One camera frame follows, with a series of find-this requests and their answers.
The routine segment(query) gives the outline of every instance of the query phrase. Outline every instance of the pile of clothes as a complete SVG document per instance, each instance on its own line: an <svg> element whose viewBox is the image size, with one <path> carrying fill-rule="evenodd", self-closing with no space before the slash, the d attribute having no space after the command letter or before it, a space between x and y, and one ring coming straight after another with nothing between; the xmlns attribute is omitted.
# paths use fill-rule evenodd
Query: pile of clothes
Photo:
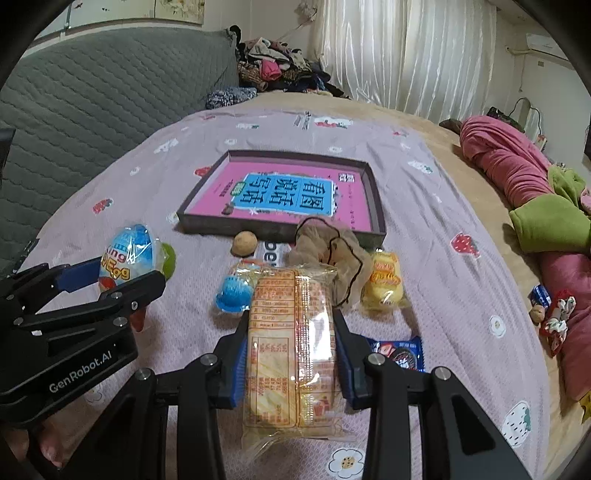
<svg viewBox="0 0 591 480"><path fill-rule="evenodd" d="M239 43L236 48L241 86L255 87L259 92L317 93L343 97L344 93L331 85L330 75L319 62L306 60L299 48L285 42L257 38Z"/></svg>

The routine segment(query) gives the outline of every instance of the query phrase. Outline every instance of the gray quilted sofa cover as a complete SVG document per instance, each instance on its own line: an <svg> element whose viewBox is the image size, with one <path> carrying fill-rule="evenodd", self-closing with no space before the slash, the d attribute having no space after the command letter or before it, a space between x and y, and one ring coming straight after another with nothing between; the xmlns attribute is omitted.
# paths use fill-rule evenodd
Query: gray quilted sofa cover
<svg viewBox="0 0 591 480"><path fill-rule="evenodd" d="M0 90L0 128L17 129L0 190L0 271L74 192L228 86L238 74L225 31L102 31L21 59Z"/></svg>

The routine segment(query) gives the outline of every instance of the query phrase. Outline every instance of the white curtain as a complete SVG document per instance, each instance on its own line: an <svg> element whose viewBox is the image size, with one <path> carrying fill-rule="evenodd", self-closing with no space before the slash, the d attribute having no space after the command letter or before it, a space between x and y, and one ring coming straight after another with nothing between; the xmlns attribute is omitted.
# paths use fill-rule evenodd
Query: white curtain
<svg viewBox="0 0 591 480"><path fill-rule="evenodd" d="M316 25L334 85L433 122L483 113L495 40L485 0L320 0Z"/></svg>

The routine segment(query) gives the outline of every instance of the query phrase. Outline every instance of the small candy packet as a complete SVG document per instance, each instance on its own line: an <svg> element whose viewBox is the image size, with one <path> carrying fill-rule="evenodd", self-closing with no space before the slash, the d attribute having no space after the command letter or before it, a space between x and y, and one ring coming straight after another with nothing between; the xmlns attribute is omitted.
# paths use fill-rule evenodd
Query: small candy packet
<svg viewBox="0 0 591 480"><path fill-rule="evenodd" d="M425 371L423 360L423 343L416 336L408 341L377 341L368 338L373 352L381 353L396 362L402 368Z"/></svg>
<svg viewBox="0 0 591 480"><path fill-rule="evenodd" d="M152 270L164 273L168 279L174 272L175 261L172 247L163 244L148 227L141 223L125 226L113 237L100 259L99 289L110 290ZM145 315L146 307L129 318L136 332L144 330Z"/></svg>
<svg viewBox="0 0 591 480"><path fill-rule="evenodd" d="M361 302L368 310L392 312L404 300L400 260L395 253L382 250L376 250L372 260L374 269L361 292Z"/></svg>
<svg viewBox="0 0 591 480"><path fill-rule="evenodd" d="M552 300L550 299L550 294L548 290L543 285L538 285L533 288L529 295L531 305L542 305L544 310L548 310Z"/></svg>
<svg viewBox="0 0 591 480"><path fill-rule="evenodd" d="M540 335L547 337L550 356L554 357L562 350L569 331L568 319L577 302L568 290L560 290L546 312L546 318L540 323Z"/></svg>
<svg viewBox="0 0 591 480"><path fill-rule="evenodd" d="M223 280L215 298L216 307L224 313L242 315L251 305L259 277L269 266L257 260L241 260Z"/></svg>

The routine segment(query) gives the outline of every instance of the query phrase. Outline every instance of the blue snack wrapper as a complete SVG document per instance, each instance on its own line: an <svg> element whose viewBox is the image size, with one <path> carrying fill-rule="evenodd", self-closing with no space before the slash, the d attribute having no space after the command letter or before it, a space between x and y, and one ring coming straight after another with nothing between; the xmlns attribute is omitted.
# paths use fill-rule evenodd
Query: blue snack wrapper
<svg viewBox="0 0 591 480"><path fill-rule="evenodd" d="M548 310L552 300L548 290L543 285L538 285L530 293L530 302L533 305L542 305L544 309Z"/></svg>
<svg viewBox="0 0 591 480"><path fill-rule="evenodd" d="M123 227L100 259L99 288L115 288L152 270L163 270L166 254L162 244L145 225Z"/></svg>
<svg viewBox="0 0 591 480"><path fill-rule="evenodd" d="M420 337L408 341L378 341L368 338L372 351L396 362L402 368L425 371L423 360L423 343Z"/></svg>

